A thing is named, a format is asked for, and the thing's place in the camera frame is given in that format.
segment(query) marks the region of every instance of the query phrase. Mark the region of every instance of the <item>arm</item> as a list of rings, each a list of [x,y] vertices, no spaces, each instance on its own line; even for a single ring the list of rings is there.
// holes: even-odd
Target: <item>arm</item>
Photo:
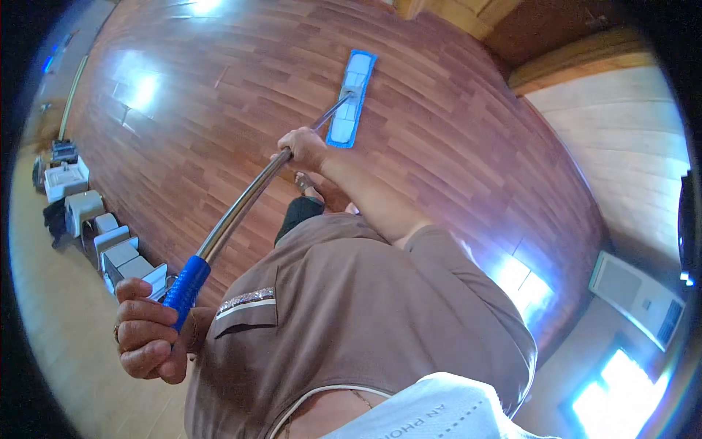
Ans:
[[[286,134],[278,147],[293,151],[293,168],[319,173],[346,192],[368,224],[392,245],[404,248],[412,234],[433,224],[402,193],[363,169],[348,152],[327,147],[309,128]]]

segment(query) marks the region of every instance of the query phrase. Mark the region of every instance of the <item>hand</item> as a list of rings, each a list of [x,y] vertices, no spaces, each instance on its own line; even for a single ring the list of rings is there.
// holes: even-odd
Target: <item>hand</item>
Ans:
[[[178,312],[149,299],[151,284],[135,277],[117,284],[115,294],[119,301],[119,360],[124,370],[134,378],[160,377],[169,384],[183,381],[192,335],[186,331],[179,335],[171,327]]]
[[[317,133],[306,126],[292,130],[278,140],[278,149],[284,148],[290,148],[293,152],[288,165],[295,171],[303,172],[320,173],[322,164],[331,153]]]

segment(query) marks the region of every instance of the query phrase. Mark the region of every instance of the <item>mop handle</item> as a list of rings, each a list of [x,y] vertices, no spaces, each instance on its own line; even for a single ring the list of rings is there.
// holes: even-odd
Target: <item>mop handle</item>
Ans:
[[[334,112],[344,103],[352,94],[344,95],[333,107],[327,110],[319,119],[310,125],[310,128],[317,131],[326,122]],[[190,308],[195,305],[195,299],[200,292],[202,285],[210,275],[210,264],[219,254],[220,250],[225,246],[229,236],[234,232],[234,229],[244,219],[246,213],[251,209],[253,203],[263,193],[271,180],[278,174],[280,169],[293,156],[290,148],[284,148],[271,162],[261,171],[253,182],[246,188],[241,197],[227,210],[227,213],[219,220],[214,229],[210,232],[205,242],[200,247],[200,250],[194,256],[187,260],[185,267],[178,275],[171,290],[166,295],[164,300],[165,306],[178,311],[178,321],[173,325],[173,328],[180,332],[183,324],[187,319]]]

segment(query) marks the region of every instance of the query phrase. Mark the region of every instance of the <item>foot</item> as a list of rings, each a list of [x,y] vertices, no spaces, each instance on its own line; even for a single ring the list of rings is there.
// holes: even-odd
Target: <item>foot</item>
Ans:
[[[296,173],[295,184],[298,186],[298,188],[300,188],[300,191],[304,196],[314,197],[317,198],[319,201],[324,202],[324,197],[322,197],[322,194],[317,192],[317,189],[314,188],[314,183],[312,182],[312,179],[309,175],[303,172]]]
[[[344,212],[347,214],[352,214],[352,215],[360,215],[361,211],[358,210],[358,207],[356,207],[356,204],[353,204],[352,202],[346,206],[346,209],[344,209]]]

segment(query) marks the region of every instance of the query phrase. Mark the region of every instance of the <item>wooden floor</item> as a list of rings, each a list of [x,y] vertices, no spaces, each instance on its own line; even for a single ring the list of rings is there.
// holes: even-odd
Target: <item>wooden floor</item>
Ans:
[[[178,271],[276,140],[335,101],[352,48],[378,62],[348,153],[464,239],[506,290],[530,271],[548,284],[529,323],[548,355],[589,301],[602,219],[481,44],[433,15],[402,22],[344,0],[123,0],[91,52],[68,136],[151,262]],[[292,178],[232,236],[202,303],[271,250]]]

